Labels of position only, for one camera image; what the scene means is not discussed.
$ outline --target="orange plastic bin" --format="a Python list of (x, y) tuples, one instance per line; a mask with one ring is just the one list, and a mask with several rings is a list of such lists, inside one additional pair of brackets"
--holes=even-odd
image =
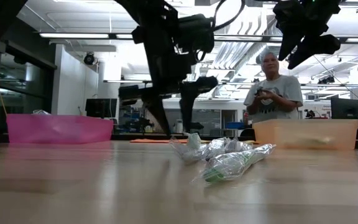
[(273, 119), (253, 124), (256, 140), (278, 148), (354, 149), (356, 119)]

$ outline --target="gray t-shirt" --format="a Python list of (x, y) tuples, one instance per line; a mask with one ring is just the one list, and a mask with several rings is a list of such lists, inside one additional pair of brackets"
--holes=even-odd
[[(296, 77), (280, 75), (273, 81), (261, 81), (251, 87), (248, 92), (244, 105), (249, 106), (255, 99), (257, 90), (262, 87), (263, 90), (269, 90), (277, 95), (291, 101), (298, 102), (298, 106), (303, 106), (302, 92), (299, 81)], [(280, 111), (272, 100), (262, 100), (259, 110), (253, 114), (250, 119), (253, 123), (266, 121), (268, 119), (298, 119), (297, 109), (291, 112)]]

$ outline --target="computer monitor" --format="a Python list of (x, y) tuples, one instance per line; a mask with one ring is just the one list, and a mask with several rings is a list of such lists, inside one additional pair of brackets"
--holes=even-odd
[(331, 98), (332, 119), (358, 119), (358, 100)]
[(87, 99), (86, 115), (94, 118), (115, 118), (117, 99)]

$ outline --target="orange mat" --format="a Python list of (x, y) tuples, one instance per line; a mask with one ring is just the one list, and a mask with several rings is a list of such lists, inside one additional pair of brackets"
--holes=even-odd
[[(179, 141), (180, 143), (183, 143), (183, 144), (187, 143), (187, 139), (177, 139), (177, 141)], [(169, 143), (169, 140), (135, 139), (135, 140), (131, 140), (129, 142), (131, 142), (131, 143)], [(201, 140), (201, 143), (209, 143), (209, 142), (211, 142), (211, 141)], [(256, 141), (245, 141), (245, 143), (258, 144), (258, 142), (256, 142)]]

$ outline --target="black chair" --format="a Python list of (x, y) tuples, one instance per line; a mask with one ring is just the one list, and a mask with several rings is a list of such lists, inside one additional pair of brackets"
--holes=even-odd
[(245, 128), (241, 134), (240, 137), (243, 137), (247, 140), (253, 140), (256, 141), (256, 137), (255, 137), (255, 130), (253, 128)]

